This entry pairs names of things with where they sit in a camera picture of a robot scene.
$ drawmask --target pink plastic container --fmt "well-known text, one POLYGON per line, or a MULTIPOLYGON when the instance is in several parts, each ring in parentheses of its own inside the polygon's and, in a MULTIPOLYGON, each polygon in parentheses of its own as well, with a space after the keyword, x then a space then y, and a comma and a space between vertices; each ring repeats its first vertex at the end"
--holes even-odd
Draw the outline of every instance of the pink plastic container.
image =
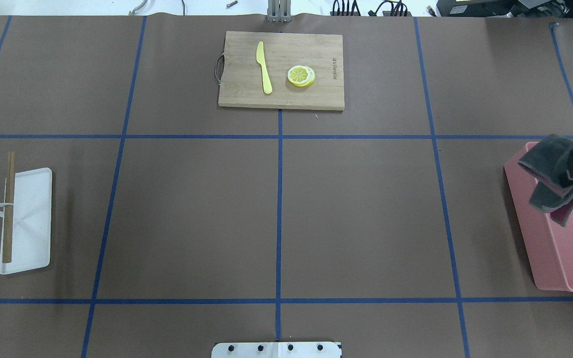
POLYGON ((537 181, 518 166, 523 154, 537 142, 529 142, 505 164, 505 174, 519 218, 523 241, 541 290, 573 292, 573 212, 566 227, 561 227, 529 204, 537 181))

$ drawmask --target wooden stick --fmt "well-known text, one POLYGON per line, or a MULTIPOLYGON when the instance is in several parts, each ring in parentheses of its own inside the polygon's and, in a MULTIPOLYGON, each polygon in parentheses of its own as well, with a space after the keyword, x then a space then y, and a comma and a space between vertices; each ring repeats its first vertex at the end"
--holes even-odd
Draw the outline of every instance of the wooden stick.
MULTIPOLYGON (((8 153, 8 169, 6 173, 6 196, 4 202, 13 202, 14 200, 14 152, 8 153)), ((12 205, 4 206, 4 242, 1 254, 2 263, 10 263, 12 261, 12 218, 13 218, 12 205)))

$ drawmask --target yellow knife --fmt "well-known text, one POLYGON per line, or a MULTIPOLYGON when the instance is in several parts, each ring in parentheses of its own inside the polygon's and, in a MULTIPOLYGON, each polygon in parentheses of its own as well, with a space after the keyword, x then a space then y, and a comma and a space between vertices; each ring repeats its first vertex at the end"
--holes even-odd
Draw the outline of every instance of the yellow knife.
POLYGON ((258 48, 255 50, 255 61, 260 64, 262 68, 262 90, 264 93, 270 94, 273 92, 271 80, 269 80, 269 73, 267 72, 267 63, 264 61, 264 42, 258 43, 258 48))

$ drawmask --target gray towel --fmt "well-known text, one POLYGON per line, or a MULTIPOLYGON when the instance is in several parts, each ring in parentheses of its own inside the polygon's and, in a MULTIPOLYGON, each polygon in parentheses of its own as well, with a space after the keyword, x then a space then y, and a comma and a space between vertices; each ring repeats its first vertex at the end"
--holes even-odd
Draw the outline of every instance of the gray towel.
POLYGON ((530 197, 530 204, 542 213, 549 213, 554 222, 565 226, 573 210, 573 184, 564 186, 573 140, 551 134, 532 147, 519 165, 539 183, 530 197))

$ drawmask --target cutting board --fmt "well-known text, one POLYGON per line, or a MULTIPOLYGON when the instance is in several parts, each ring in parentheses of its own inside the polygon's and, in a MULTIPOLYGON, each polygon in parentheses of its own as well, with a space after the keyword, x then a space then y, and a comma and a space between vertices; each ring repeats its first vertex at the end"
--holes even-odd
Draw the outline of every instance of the cutting board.
POLYGON ((223 107, 344 110, 344 52, 341 35, 227 31, 225 64, 218 104, 223 107), (255 51, 264 42, 264 56, 273 86, 262 91, 262 72, 255 51), (309 66, 315 82, 293 86, 289 68, 309 66))

